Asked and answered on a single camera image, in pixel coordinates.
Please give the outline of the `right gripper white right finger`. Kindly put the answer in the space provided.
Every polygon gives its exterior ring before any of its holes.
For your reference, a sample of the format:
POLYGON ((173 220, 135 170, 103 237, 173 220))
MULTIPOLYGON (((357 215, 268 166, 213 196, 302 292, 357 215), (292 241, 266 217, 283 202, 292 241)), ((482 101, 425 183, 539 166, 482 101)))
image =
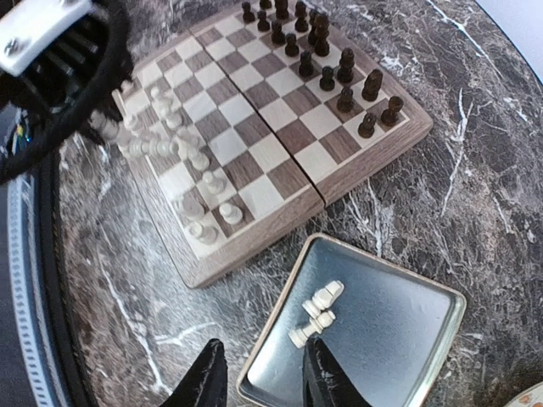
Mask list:
POLYGON ((305 344, 302 377, 304 406, 371 406, 320 337, 305 344))

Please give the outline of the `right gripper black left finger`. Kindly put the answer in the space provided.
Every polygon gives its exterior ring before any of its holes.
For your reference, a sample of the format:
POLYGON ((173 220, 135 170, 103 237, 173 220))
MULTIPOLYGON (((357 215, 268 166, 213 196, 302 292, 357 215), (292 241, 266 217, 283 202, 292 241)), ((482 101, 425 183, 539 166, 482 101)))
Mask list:
POLYGON ((227 405, 227 360, 223 342, 212 338, 160 407, 227 405))

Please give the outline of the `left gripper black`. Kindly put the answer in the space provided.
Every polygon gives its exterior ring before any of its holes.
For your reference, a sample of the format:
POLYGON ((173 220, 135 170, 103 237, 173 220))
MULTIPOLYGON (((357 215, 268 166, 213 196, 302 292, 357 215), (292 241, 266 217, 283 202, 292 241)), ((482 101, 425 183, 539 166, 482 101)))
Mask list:
POLYGON ((113 99, 132 80, 131 22, 122 1, 1 3, 1 182, 31 170, 94 110, 117 122, 113 99))

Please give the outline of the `white chess piece tall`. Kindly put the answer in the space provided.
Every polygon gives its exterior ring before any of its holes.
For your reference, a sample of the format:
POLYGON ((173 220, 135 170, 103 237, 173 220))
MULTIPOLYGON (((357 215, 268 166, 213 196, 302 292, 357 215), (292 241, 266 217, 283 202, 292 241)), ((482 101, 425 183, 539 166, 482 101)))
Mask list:
POLYGON ((94 110, 90 117, 90 126, 107 142, 126 146, 133 138, 132 133, 120 122, 108 118, 105 114, 94 110))

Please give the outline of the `white pawn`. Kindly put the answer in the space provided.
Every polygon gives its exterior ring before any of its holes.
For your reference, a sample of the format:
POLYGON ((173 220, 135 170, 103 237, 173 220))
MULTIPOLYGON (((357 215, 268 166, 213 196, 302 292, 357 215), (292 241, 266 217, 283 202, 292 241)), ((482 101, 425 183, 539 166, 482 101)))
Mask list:
POLYGON ((219 207, 219 213, 222 219, 228 224, 235 226, 239 224, 243 218, 243 211, 235 204, 223 203, 219 207))

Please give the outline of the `white knight chess piece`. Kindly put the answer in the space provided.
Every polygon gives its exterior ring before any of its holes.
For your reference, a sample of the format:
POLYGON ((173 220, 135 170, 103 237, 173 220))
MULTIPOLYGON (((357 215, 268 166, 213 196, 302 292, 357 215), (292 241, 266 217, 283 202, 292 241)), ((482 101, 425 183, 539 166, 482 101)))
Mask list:
POLYGON ((190 221, 201 220, 205 215, 204 206, 196 199, 190 196, 183 196, 173 202, 177 213, 190 221))

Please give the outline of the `white rook chess piece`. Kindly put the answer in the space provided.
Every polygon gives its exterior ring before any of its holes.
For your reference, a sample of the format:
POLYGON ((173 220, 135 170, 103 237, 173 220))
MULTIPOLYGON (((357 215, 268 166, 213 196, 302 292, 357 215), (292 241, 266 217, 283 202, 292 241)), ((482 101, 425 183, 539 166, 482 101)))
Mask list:
POLYGON ((198 221, 194 221, 188 226, 188 233, 192 238, 205 245, 211 245, 217 239, 217 230, 213 226, 207 226, 198 221))

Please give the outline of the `white bishop chess piece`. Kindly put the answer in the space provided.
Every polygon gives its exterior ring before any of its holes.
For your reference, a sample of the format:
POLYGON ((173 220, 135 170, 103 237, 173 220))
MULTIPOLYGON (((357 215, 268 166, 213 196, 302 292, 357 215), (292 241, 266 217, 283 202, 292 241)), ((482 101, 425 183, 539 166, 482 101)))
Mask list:
POLYGON ((207 187, 210 194, 217 195, 224 191, 225 182, 219 176, 216 176, 214 172, 207 170, 202 174, 202 181, 207 187))

